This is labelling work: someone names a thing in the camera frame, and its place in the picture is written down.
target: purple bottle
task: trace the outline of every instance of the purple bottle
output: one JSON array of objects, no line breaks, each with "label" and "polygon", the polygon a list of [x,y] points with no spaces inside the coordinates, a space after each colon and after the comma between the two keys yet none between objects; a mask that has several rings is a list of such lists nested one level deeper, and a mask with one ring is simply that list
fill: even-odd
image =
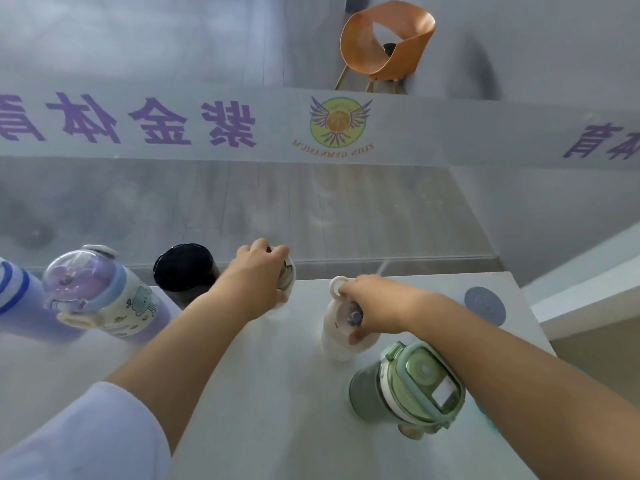
[{"label": "purple bottle", "polygon": [[107,246],[87,244],[55,259],[42,284],[58,320],[144,344],[171,321],[166,304]]},{"label": "purple bottle", "polygon": [[21,267],[0,258],[0,331],[43,342],[64,344],[84,330],[69,327],[45,308],[42,283]]}]

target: green circle logo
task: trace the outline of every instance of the green circle logo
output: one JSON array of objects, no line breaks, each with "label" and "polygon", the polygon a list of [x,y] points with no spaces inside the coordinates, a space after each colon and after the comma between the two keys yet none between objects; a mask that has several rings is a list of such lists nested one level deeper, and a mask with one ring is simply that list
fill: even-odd
[{"label": "green circle logo", "polygon": [[319,103],[311,97],[311,135],[322,146],[343,148],[362,135],[371,108],[349,98],[327,99]]}]

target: gray circle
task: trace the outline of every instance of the gray circle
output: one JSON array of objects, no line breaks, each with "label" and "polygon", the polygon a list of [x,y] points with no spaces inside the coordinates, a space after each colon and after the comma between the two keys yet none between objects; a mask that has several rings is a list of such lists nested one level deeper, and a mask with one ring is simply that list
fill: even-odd
[{"label": "gray circle", "polygon": [[507,320],[507,310],[500,297],[482,286],[474,286],[467,290],[465,306],[496,326],[502,325]]}]

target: green bottle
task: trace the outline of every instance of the green bottle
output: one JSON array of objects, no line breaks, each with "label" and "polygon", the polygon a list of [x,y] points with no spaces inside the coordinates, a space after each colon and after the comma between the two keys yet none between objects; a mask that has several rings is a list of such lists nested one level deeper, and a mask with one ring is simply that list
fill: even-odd
[{"label": "green bottle", "polygon": [[396,342],[354,375],[348,392],[361,419],[395,423],[415,440],[450,427],[466,395],[451,366],[425,342]]}]

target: white banner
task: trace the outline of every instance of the white banner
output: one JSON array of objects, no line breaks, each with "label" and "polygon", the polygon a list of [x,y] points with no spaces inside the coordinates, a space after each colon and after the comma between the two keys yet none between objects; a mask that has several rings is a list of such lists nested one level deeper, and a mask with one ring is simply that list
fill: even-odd
[{"label": "white banner", "polygon": [[640,168],[640,113],[0,73],[0,155]]}]

